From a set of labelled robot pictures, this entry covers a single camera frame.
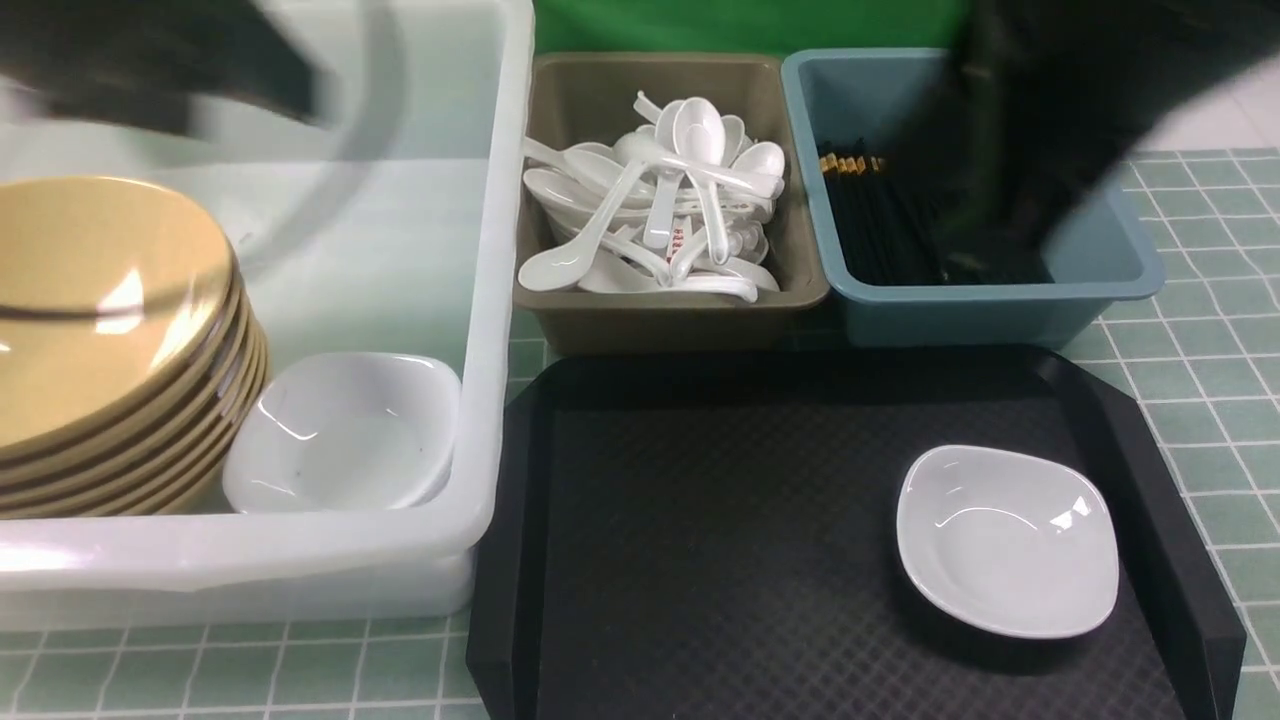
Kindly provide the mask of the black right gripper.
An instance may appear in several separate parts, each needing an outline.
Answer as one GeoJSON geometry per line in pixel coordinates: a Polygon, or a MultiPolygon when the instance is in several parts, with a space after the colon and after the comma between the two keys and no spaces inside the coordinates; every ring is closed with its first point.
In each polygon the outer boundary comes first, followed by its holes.
{"type": "Polygon", "coordinates": [[[972,1],[890,124],[890,172],[947,200],[945,273],[1011,275],[1166,117],[1277,42],[1275,1],[972,1]]]}

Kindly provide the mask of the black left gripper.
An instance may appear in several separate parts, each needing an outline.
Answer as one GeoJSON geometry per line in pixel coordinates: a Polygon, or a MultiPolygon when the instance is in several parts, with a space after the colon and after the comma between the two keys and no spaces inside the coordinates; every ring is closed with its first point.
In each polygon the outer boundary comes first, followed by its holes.
{"type": "Polygon", "coordinates": [[[317,69],[255,1],[5,1],[1,68],[50,120],[195,136],[197,96],[321,117],[317,69]]]}

